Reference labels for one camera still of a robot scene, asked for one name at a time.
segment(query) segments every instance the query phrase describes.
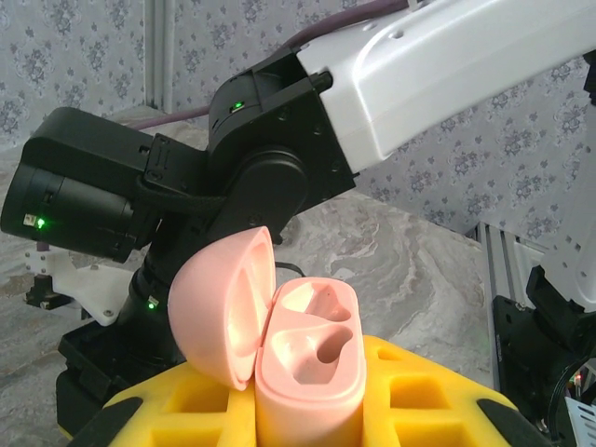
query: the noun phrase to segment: table surface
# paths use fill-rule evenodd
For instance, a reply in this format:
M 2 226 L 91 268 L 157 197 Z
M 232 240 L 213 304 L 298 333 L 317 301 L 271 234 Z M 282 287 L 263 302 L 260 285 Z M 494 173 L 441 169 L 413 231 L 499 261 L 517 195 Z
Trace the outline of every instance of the table surface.
M 207 141 L 205 131 L 186 123 L 148 132 L 199 149 Z M 2 200 L 19 156 L 0 155 Z M 355 192 L 294 217 L 282 236 L 278 261 L 354 287 L 365 333 L 492 384 L 479 244 Z M 55 379 L 64 369 L 56 346 L 79 324 L 23 303 L 33 278 L 22 253 L 32 246 L 0 234 L 0 436 L 11 447 L 65 445 L 55 423 Z M 73 259 L 77 266 L 114 265 L 80 254 Z M 141 260 L 135 252 L 124 268 L 134 270 Z M 278 285 L 293 277 L 279 270 Z

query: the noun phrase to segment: yellow foam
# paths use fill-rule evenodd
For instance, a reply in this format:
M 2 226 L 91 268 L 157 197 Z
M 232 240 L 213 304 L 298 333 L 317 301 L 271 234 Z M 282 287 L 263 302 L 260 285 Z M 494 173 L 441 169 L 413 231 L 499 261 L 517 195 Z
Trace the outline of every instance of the yellow foam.
M 365 336 L 362 447 L 508 447 L 476 404 L 492 389 L 375 337 Z M 230 390 L 186 363 L 117 396 L 143 399 L 112 447 L 255 447 L 254 386 Z

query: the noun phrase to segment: black mount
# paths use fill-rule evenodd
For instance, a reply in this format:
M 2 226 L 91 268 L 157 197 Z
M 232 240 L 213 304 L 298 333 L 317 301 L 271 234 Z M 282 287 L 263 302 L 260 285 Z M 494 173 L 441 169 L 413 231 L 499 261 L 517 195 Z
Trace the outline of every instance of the black mount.
M 596 354 L 596 312 L 567 302 L 535 267 L 526 292 L 535 309 L 493 300 L 500 392 L 550 438 L 575 447 L 564 390 Z
M 58 422 L 68 433 L 78 433 L 116 393 L 182 361 L 169 329 L 167 301 L 169 285 L 193 254 L 222 237 L 261 225 L 280 243 L 292 216 L 355 186 L 319 98 L 331 86 L 330 74 L 308 75 L 288 49 L 219 88 L 210 106 L 207 151 L 163 135 L 149 142 L 144 134 L 73 109 L 56 111 L 36 132 L 34 143 L 25 146 L 28 166 L 13 181 L 17 186 L 3 213 L 4 231 L 118 261 L 151 242 L 116 323 L 107 328 L 90 323 L 62 337 L 59 350 L 67 370 L 56 384 Z M 65 128 L 80 129 L 76 139 L 69 141 Z M 86 129 L 95 138 L 93 144 L 84 137 Z M 117 132 L 122 138 L 115 137 Z M 106 141 L 106 136 L 114 141 Z M 116 141 L 114 151 L 110 148 Z M 52 169 L 63 177 L 31 166 L 41 159 L 34 153 L 49 145 L 62 151 L 52 159 Z M 79 169 L 93 172 L 85 175 L 58 162 L 70 157 Z M 102 176 L 97 167 L 103 169 Z M 42 175 L 40 170 L 45 177 L 32 182 Z M 110 178 L 110 172 L 117 177 L 116 189 L 99 183 Z M 74 210 L 66 219 L 52 209 L 53 203 L 61 203 L 62 210 L 68 205 L 61 201 L 59 186 L 73 176 L 78 183 L 71 196 L 78 193 L 82 201 L 91 190 L 81 184 L 91 179 L 98 200 L 111 205 L 107 223 L 91 226 L 96 237 L 89 237 L 90 230 L 81 225 L 73 229 L 77 242 L 65 227 L 59 234 L 24 235 L 35 230 L 22 229 L 23 213 L 50 216 L 54 223 L 76 219 Z M 35 194 L 27 189 L 29 184 L 36 185 Z M 48 184 L 54 185 L 49 195 Z M 106 188 L 112 188 L 109 196 Z M 37 206 L 36 197 L 49 197 L 42 210 L 22 209 L 23 203 Z

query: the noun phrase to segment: floral wallpaper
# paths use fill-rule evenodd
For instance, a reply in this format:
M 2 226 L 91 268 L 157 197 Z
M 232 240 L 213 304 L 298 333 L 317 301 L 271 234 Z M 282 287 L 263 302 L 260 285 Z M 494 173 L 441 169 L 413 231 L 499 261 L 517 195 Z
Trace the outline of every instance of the floral wallpaper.
M 173 110 L 205 104 L 296 31 L 361 3 L 178 0 Z M 457 232 L 485 221 L 549 244 L 587 151 L 586 72 L 569 61 L 447 119 L 362 172 L 358 189 Z
M 61 105 L 142 103 L 143 39 L 143 1 L 0 0 L 0 149 Z

